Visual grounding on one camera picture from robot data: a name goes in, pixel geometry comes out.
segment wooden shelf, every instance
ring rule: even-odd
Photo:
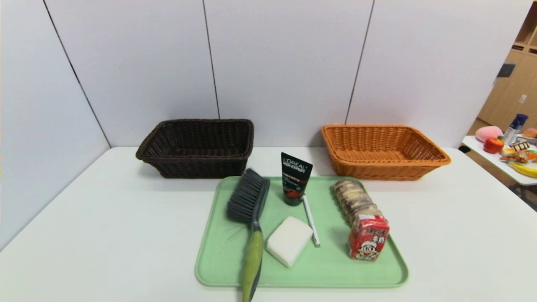
[[[528,15],[518,32],[515,43],[531,44],[537,46],[537,39],[535,39],[535,28],[537,27],[537,3],[532,3],[532,7],[529,9]]]
[[[526,48],[527,46],[528,46],[528,44],[514,42],[513,46],[511,47],[511,49],[514,50],[514,51],[522,52],[522,51],[524,51],[524,48]]]
[[[514,49],[514,48],[512,48],[511,51],[514,52],[514,53],[527,54],[527,53],[524,52],[524,51],[520,51],[520,50],[518,50],[518,49]]]
[[[528,52],[528,53],[524,53],[524,54],[525,54],[525,55],[529,55],[529,56],[537,56],[537,53],[530,53],[530,52]]]

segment white table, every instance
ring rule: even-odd
[[[537,189],[537,187],[535,187],[537,185],[537,178],[529,177],[516,172],[510,165],[503,161],[500,161],[500,157],[502,156],[499,153],[492,154],[483,150],[483,143],[478,141],[474,135],[465,136],[465,138],[462,140],[462,143],[468,148],[478,153],[483,158],[485,158],[487,161],[492,163],[494,166],[505,172],[514,181],[516,181],[517,184],[510,186],[509,189],[516,193],[518,196],[520,196],[523,201],[525,201],[529,206],[531,206],[537,211],[535,201],[529,199],[526,194],[527,189]],[[528,163],[527,166],[530,168],[537,169],[537,163],[534,162]]]
[[[478,141],[474,135],[465,136],[465,138],[462,140],[462,143],[466,145],[468,148],[478,153],[480,156],[484,157],[493,165],[497,166],[499,169],[501,169],[503,172],[509,175],[517,183],[524,185],[524,186],[537,185],[537,178],[520,174],[516,172],[513,168],[511,168],[510,165],[506,164],[505,162],[500,161],[500,157],[502,156],[499,153],[492,154],[483,150],[483,143]],[[529,165],[532,166],[532,168],[537,168],[537,163],[530,163]]]
[[[265,289],[273,301],[524,301],[535,298],[537,213],[457,149],[415,182],[365,181],[410,270],[397,289]],[[205,287],[194,264],[218,180],[163,179],[136,148],[113,148],[1,253],[2,302],[238,301]],[[254,148],[280,175],[280,152],[332,175],[324,148]]]

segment orange wicker basket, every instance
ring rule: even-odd
[[[327,125],[322,128],[339,176],[416,180],[451,162],[420,131],[397,125]]]

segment banana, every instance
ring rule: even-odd
[[[526,166],[522,166],[514,162],[509,162],[509,165],[512,166],[513,169],[515,169],[520,174],[537,178],[537,169],[528,168]]]

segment green brush handle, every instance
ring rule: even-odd
[[[261,259],[263,257],[263,234],[260,231],[252,233],[246,248],[246,266],[242,280],[242,302],[252,301],[256,291],[259,274],[261,273]]]

